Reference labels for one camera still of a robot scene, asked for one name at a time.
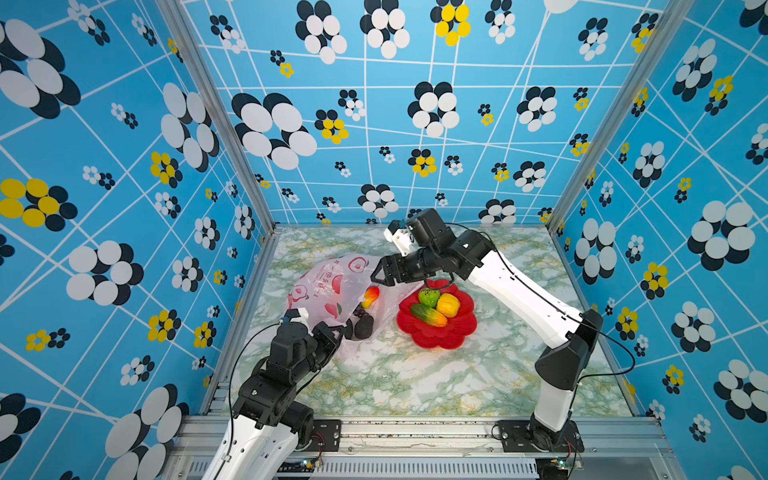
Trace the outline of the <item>red yellow mango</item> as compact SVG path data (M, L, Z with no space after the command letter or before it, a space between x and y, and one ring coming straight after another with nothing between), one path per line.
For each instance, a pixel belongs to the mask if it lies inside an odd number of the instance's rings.
M370 286L366 289L360 305L363 309L369 309L379 298L380 289L377 286Z

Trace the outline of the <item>dark avocado front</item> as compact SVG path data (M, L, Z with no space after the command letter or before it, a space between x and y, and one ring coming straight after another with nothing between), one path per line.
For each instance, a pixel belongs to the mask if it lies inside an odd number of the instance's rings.
M373 334L373 329L374 318L370 314L364 313L353 326L352 338L356 341L369 339Z

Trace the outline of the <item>green fruit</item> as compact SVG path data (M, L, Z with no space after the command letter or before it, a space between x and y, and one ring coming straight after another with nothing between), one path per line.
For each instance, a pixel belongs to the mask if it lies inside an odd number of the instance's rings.
M441 292L437 289L422 288L418 292L418 302L428 308L435 309L441 297Z

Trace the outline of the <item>pink translucent plastic bag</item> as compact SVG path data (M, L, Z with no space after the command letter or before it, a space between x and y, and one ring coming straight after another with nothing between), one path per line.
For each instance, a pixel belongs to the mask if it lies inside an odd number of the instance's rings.
M395 320L400 303L420 287L418 283L392 287L372 283L370 277L379 260L378 256L357 253L324 260L302 275L287 295L287 309L308 310L309 328L320 322L345 327L336 360L353 357L361 346L376 339ZM363 309L360 302L370 286L377 286L380 296L369 309ZM352 329L364 313L374 318L373 334L369 339L356 341Z

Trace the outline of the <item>yellow lemon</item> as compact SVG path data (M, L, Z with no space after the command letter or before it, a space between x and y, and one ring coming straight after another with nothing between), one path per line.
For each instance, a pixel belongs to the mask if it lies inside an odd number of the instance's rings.
M461 309L460 300L453 294L441 294L435 309L446 318L454 318Z

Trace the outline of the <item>red flower-shaped plate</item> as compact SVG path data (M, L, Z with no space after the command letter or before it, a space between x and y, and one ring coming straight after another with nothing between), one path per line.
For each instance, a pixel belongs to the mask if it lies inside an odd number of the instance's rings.
M455 350L478 326L473 298L447 280L428 281L400 303L398 328L422 349Z

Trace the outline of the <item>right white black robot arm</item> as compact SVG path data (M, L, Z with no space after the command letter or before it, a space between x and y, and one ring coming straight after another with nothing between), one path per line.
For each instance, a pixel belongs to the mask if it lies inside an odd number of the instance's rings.
M450 228L440 227L433 235L394 221L384 237L398 252L381 258L371 275L373 282L386 286L424 282L444 272L483 289L539 335L546 348L535 363L541 386L528 436L540 451L560 444L602 328L600 315L583 313L550 294L479 231L456 236Z

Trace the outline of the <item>green yellow corn cob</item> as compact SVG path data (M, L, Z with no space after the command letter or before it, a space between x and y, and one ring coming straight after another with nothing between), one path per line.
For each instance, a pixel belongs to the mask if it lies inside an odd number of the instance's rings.
M420 303L413 304L410 307L410 313L416 319L432 327L444 328L448 323L448 319L441 315L436 309L428 308Z

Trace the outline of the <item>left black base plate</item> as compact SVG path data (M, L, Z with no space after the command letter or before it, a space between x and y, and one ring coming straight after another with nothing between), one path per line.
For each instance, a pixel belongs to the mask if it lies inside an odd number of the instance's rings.
M340 419L315 419L310 441L305 450L309 452L338 452L342 425Z

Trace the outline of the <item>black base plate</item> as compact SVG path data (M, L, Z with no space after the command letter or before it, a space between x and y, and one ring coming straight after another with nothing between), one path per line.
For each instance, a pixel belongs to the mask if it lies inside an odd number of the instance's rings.
M338 452L342 425L340 419L315 419L310 441L305 450L309 452Z
M557 432L528 420L499 420L491 427L491 436L505 453L583 453L585 448L577 424L567 420Z

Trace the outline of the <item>aluminium front rail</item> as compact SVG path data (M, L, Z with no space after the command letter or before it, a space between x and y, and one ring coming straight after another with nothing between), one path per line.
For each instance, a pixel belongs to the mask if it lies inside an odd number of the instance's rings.
M505 453L491 436L498 418L340 417L338 452L299 446L271 479L682 479L658 421L578 418L584 452ZM205 479L227 430L223 416L181 428L165 479Z

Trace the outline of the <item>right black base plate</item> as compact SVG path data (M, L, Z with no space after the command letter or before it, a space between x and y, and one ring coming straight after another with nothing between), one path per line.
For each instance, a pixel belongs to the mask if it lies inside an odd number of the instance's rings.
M567 420L557 432L528 420L499 420L491 427L491 436L505 453L583 453L585 448L577 424Z

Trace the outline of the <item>left aluminium corner post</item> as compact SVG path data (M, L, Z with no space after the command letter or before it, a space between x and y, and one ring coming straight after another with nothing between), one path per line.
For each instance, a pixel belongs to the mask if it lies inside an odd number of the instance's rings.
M268 209L267 202L259 191L255 174L228 118L224 103L204 61L203 52L195 41L191 23L186 18L179 1L159 0L157 6L173 39L185 54L185 65L210 113L217 134L229 154L235 173L241 180L255 213L263 225L265 236L269 239L275 232L276 223Z

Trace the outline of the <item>aluminium corner post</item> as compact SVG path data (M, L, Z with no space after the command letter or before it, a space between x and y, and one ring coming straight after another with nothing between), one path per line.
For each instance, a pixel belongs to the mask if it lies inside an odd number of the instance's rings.
M660 16L653 37L632 67L599 125L586 155L574 170L563 194L554 207L553 215L547 223L548 233L552 237L556 235L557 228L576 202L576 197L587 176L596 168L602 154L623 123L636 95L645 86L694 3L694 0L668 2Z
M204 61L203 52L195 41L191 23L186 18L179 1L159 0L157 6L173 39L185 54L185 65L210 113L217 134L229 154L235 173L241 180L255 213L263 225L265 236L269 239L275 232L276 223L268 209L267 202L259 191L255 174L228 118L224 103Z

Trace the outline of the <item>right aluminium corner post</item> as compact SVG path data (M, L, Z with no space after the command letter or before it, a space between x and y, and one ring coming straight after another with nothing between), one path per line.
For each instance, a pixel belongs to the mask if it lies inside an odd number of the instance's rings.
M586 155L574 170L563 194L554 207L553 215L547 223L548 233L552 237L556 235L557 228L576 202L576 197L587 176L596 168L602 154L623 123L636 95L645 86L694 3L694 0L668 2L660 16L653 37L632 67L599 125Z

